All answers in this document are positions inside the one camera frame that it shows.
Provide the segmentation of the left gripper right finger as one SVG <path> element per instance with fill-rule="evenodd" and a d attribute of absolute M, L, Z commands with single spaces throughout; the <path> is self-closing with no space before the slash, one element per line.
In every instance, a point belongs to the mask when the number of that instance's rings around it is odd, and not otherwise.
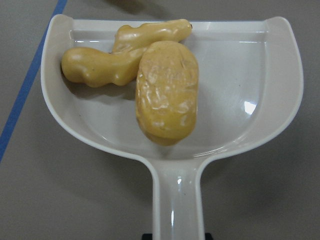
<path fill-rule="evenodd" d="M 205 240 L 214 240 L 211 234 L 205 234 Z"/>

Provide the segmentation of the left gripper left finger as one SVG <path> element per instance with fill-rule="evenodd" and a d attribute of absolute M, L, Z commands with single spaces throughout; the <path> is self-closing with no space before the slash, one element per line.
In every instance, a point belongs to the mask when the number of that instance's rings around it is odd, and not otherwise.
<path fill-rule="evenodd" d="M 141 236 L 141 240 L 153 240 L 153 235 L 152 234 L 143 234 Z"/>

